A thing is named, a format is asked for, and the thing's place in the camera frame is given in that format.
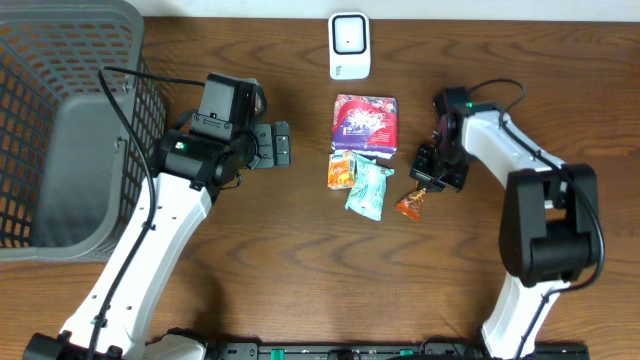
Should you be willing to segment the teal white snack packet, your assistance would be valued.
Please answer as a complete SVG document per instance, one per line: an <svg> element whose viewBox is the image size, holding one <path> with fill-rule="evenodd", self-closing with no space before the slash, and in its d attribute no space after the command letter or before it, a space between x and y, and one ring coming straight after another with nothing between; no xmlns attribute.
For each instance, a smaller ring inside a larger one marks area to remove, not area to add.
<svg viewBox="0 0 640 360"><path fill-rule="evenodd" d="M387 189L387 178L394 173L394 169L380 166L375 160L358 154L355 184L349 192L345 209L352 210L371 220L380 221Z"/></svg>

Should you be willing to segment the orange juice carton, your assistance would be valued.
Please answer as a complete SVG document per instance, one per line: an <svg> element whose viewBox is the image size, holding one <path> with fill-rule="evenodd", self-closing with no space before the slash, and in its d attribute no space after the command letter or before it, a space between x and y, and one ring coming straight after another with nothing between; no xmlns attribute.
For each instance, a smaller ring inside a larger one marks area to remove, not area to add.
<svg viewBox="0 0 640 360"><path fill-rule="evenodd" d="M356 154L351 150L336 151L329 156L327 187L349 189L355 185Z"/></svg>

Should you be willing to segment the purple pink tissue pack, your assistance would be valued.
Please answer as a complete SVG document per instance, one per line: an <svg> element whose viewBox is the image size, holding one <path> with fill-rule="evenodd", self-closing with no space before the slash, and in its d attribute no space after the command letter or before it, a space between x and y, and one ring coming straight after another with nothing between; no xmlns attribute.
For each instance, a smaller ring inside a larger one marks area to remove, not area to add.
<svg viewBox="0 0 640 360"><path fill-rule="evenodd" d="M392 159L398 148L398 104L393 97L339 94L331 148Z"/></svg>

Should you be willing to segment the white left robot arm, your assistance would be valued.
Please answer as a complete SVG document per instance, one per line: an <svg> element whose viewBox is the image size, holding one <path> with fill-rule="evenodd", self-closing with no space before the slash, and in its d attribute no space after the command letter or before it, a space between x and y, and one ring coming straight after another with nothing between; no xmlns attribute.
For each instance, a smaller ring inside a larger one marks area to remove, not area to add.
<svg viewBox="0 0 640 360"><path fill-rule="evenodd" d="M36 333L26 359L205 359L209 344L185 330L147 337L159 298L186 243L220 191L239 185L242 168L287 167L290 129L259 124L219 141L168 131L155 152L158 172L100 278L60 333Z"/></svg>

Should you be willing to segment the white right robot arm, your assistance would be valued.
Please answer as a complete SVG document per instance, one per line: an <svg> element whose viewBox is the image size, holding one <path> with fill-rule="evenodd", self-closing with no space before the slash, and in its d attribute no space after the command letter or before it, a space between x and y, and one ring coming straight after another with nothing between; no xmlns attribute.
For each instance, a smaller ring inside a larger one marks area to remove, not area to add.
<svg viewBox="0 0 640 360"><path fill-rule="evenodd" d="M472 92L448 87L434 96L434 142L419 148L410 175L426 192L459 192L476 159L503 186L498 244L507 275L481 336L491 358L522 359L535 354L559 296L593 285L604 269L597 177L546 152L508 107L475 102Z"/></svg>

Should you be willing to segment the red chocolate bar wrapper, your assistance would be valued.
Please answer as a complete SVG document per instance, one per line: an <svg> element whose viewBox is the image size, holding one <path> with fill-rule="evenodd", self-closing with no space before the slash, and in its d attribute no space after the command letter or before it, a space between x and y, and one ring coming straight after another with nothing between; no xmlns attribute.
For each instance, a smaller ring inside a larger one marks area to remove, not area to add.
<svg viewBox="0 0 640 360"><path fill-rule="evenodd" d="M408 218L418 221L424 206L426 190L418 189L409 193L396 204L396 209Z"/></svg>

